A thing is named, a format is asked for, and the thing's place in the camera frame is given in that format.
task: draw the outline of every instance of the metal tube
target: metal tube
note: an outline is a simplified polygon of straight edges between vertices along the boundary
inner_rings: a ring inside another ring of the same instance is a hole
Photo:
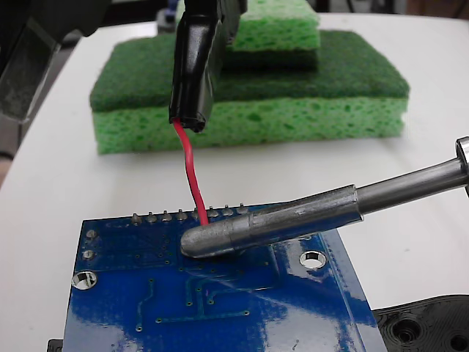
[[[338,188],[253,213],[194,227],[181,238],[190,257],[211,257],[277,243],[362,220],[362,215],[466,186],[469,194],[469,137],[456,142],[457,158],[356,189]]]
[[[365,215],[468,183],[458,158],[410,174],[357,188],[358,208]]]
[[[361,220],[356,189],[348,186],[194,227],[181,238],[181,251],[195,258],[212,257]]]

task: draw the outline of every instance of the blue circuit board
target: blue circuit board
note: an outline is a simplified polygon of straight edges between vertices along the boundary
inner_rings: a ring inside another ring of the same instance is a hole
[[[72,287],[63,351],[386,351],[337,231],[194,260],[179,242],[198,225],[192,212],[84,221],[74,275],[96,284]],[[305,267],[310,252],[324,266]]]

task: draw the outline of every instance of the green scrubbing pad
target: green scrubbing pad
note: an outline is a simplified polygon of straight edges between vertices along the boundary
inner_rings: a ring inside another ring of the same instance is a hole
[[[319,72],[224,72],[193,145],[398,136],[406,81],[357,34],[321,36]],[[168,124],[173,48],[170,35],[116,47],[91,96],[99,153],[180,147]]]
[[[178,17],[184,2],[178,5]],[[313,69],[320,46],[319,16],[306,0],[249,0],[224,70]]]
[[[322,41],[319,72],[225,71],[215,100],[407,97],[405,80],[356,33],[323,31]],[[119,44],[91,94],[93,111],[168,106],[174,43],[166,34]]]

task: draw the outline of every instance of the white table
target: white table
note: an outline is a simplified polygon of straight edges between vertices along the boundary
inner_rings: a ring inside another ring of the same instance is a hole
[[[409,81],[402,138],[197,150],[207,206],[363,186],[453,158],[454,141],[469,135],[467,22],[323,15],[322,28],[361,34]],[[3,351],[44,351],[50,338],[63,337],[84,219],[193,208],[182,152],[98,156],[95,149],[88,96],[100,69],[116,43],[154,34],[149,23],[83,39],[21,146],[0,191]],[[372,309],[469,294],[468,219],[460,189],[341,229]]]

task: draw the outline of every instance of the mounting hole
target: mounting hole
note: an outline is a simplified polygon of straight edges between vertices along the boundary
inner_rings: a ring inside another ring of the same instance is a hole
[[[304,252],[300,256],[300,263],[308,269],[321,269],[327,262],[325,255],[317,251]]]
[[[467,337],[456,335],[451,339],[451,348],[455,351],[466,351],[469,346]]]
[[[89,290],[97,283],[97,276],[92,271],[80,271],[73,275],[72,286],[77,290]]]
[[[413,320],[404,319],[393,327],[393,334],[402,343],[412,342],[420,337],[420,326]]]

